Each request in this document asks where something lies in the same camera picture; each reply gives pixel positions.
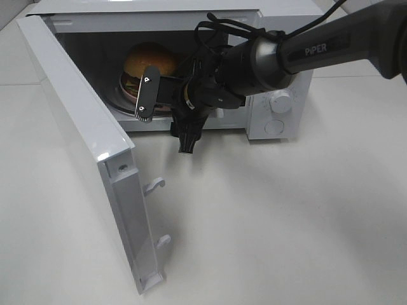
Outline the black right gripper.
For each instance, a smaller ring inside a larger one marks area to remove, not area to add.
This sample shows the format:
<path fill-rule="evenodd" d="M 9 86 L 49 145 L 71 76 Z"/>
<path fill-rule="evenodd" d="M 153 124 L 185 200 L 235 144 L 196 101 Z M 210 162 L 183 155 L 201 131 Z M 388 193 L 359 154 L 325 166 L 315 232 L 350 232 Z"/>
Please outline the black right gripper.
<path fill-rule="evenodd" d="M 178 152 L 192 154 L 207 118 L 216 108 L 199 104 L 192 109 L 184 97 L 186 83 L 181 78 L 161 76 L 156 66 L 147 67 L 139 83 L 135 116 L 149 123 L 156 104 L 170 107 L 173 119 L 170 134 L 179 138 Z"/>

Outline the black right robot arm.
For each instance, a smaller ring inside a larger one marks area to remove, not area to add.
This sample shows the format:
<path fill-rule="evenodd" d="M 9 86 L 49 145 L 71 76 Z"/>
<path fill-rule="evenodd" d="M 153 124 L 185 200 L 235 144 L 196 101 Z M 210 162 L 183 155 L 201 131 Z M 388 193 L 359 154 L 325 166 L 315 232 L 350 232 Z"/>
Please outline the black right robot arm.
<path fill-rule="evenodd" d="M 152 120 L 159 105 L 169 107 L 182 153 L 193 152 L 212 111 L 287 88 L 300 72 L 366 59 L 386 79 L 406 75 L 405 1 L 380 1 L 332 22 L 323 15 L 290 33 L 208 13 L 194 38 L 197 50 L 187 75 L 162 76 L 157 67 L 146 68 L 135 105 L 143 122 Z"/>

